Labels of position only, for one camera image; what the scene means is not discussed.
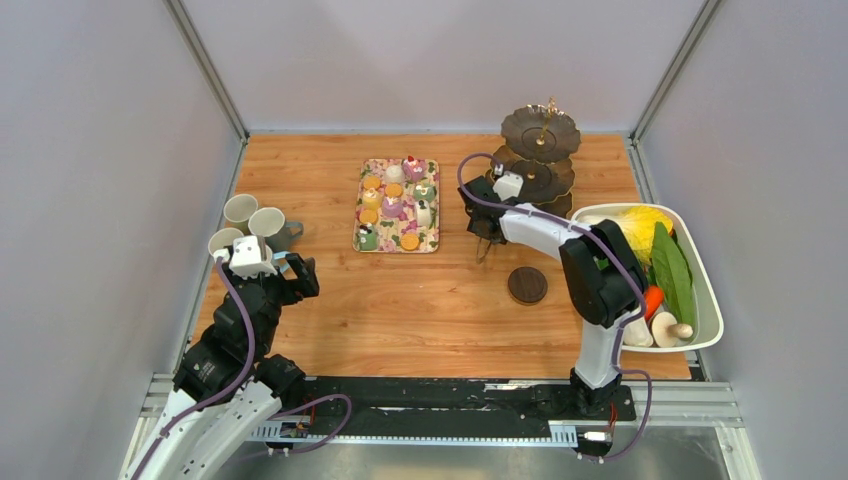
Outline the three-tier dark cake stand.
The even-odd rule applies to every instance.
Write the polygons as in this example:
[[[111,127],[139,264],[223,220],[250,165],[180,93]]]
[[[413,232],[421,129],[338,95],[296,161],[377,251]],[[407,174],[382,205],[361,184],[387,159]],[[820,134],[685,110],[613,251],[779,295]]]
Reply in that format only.
[[[568,217],[576,179],[571,156],[581,145],[575,120],[550,97],[545,104],[528,104],[507,115],[500,135],[503,145],[494,157],[506,171],[522,177],[518,200]]]

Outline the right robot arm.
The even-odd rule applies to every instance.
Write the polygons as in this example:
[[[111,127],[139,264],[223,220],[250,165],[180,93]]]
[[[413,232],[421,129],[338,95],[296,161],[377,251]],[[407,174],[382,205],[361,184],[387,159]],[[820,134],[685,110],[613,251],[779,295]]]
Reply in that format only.
[[[515,243],[561,261],[571,303],[583,320],[578,360],[570,374],[570,402],[595,418],[621,382],[624,326],[645,313],[648,282],[621,229],[541,211],[529,203],[504,203],[484,177],[461,184],[468,231],[493,243]]]

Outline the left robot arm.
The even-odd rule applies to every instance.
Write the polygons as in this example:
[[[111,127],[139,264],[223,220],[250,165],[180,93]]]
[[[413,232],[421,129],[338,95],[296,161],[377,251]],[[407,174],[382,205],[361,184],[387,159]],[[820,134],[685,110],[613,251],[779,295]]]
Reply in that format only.
[[[304,372],[271,352],[286,306],[320,291],[315,261],[285,253],[282,266],[252,279],[219,259],[227,292],[214,320],[183,355],[165,407],[127,479],[209,479],[272,414],[306,399]]]

